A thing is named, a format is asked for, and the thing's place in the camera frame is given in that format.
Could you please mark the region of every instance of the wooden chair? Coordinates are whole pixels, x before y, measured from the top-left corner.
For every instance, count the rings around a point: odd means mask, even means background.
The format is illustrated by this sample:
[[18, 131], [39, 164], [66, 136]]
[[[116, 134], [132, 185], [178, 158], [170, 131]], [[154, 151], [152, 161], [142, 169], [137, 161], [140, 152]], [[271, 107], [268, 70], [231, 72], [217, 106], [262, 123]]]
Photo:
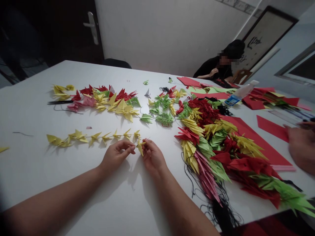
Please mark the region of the wooden chair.
[[248, 78], [250, 77], [251, 74], [252, 74], [252, 72], [250, 72], [249, 70], [246, 70], [246, 69], [238, 70], [233, 76], [232, 83], [243, 85], [248, 80]]

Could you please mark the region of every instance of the white wall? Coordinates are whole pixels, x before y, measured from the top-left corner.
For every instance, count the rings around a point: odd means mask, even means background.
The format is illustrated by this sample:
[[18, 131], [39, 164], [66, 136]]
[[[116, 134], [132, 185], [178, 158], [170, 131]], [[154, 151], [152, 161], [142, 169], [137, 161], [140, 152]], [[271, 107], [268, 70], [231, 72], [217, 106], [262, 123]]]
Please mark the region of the white wall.
[[[290, 16], [300, 19], [300, 16], [315, 2], [315, 0], [260, 0], [258, 9], [264, 10], [267, 6], [272, 6]], [[241, 31], [235, 38], [243, 39], [246, 33], [250, 30], [257, 18], [251, 16]]]
[[133, 69], [184, 76], [193, 76], [233, 41], [249, 17], [214, 0], [95, 3], [105, 58], [125, 60]]
[[262, 66], [250, 80], [260, 81], [261, 87], [275, 87], [315, 103], [315, 89], [274, 76], [296, 56], [315, 41], [315, 4], [301, 17], [300, 21], [276, 44], [280, 51]]

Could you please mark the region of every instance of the white table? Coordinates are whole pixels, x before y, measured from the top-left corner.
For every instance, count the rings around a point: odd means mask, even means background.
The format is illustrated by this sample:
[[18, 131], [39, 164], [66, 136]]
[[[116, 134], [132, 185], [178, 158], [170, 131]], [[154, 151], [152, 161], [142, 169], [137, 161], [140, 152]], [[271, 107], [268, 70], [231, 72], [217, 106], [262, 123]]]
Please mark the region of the white table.
[[[169, 77], [178, 84], [168, 83]], [[143, 85], [145, 80], [149, 80], [149, 85]], [[191, 196], [192, 186], [184, 172], [182, 148], [174, 137], [179, 131], [176, 122], [172, 128], [163, 128], [155, 121], [144, 125], [138, 118], [130, 123], [107, 111], [97, 114], [91, 109], [84, 115], [54, 111], [53, 106], [47, 105], [53, 100], [52, 84], [73, 84], [76, 89], [83, 89], [89, 84], [93, 87], [110, 84], [116, 92], [122, 88], [126, 88], [128, 93], [137, 90], [142, 113], [149, 111], [147, 98], [144, 97], [148, 88], [151, 97], [161, 93], [160, 87], [177, 85], [179, 89], [185, 88], [174, 75], [64, 61], [12, 87], [0, 89], [0, 146], [10, 146], [9, 150], [0, 154], [0, 186], [5, 208], [78, 176], [101, 162], [106, 151], [103, 144], [90, 148], [88, 144], [79, 144], [65, 149], [49, 146], [46, 134], [65, 138], [75, 129], [88, 135], [100, 131], [103, 134], [115, 132], [116, 128], [120, 134], [129, 128], [131, 132], [140, 129], [142, 137], [151, 137], [161, 148], [170, 171]], [[256, 114], [280, 125], [284, 121], [266, 111], [253, 111], [244, 105], [232, 108], [231, 112], [241, 117], [296, 167], [289, 155], [288, 144], [259, 129]], [[34, 137], [13, 134], [13, 131]], [[309, 197], [315, 196], [315, 187], [311, 187], [315, 186], [315, 178], [298, 167], [296, 172], [282, 172], [280, 176], [292, 180]], [[270, 201], [240, 190], [235, 182], [225, 186], [231, 206], [243, 217], [244, 223], [278, 212]], [[202, 204], [197, 197], [193, 201], [198, 206]], [[153, 182], [138, 151], [127, 158], [61, 235], [170, 235]]]

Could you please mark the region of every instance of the plastic bottle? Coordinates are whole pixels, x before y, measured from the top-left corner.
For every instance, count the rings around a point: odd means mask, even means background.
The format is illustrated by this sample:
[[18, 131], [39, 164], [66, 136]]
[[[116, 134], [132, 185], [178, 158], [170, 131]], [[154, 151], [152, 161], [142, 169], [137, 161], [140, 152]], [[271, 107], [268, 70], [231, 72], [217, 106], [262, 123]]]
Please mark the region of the plastic bottle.
[[245, 85], [238, 90], [236, 90], [228, 99], [223, 103], [224, 106], [232, 107], [248, 94], [253, 91], [255, 85], [259, 84], [259, 81], [252, 80], [248, 85]]

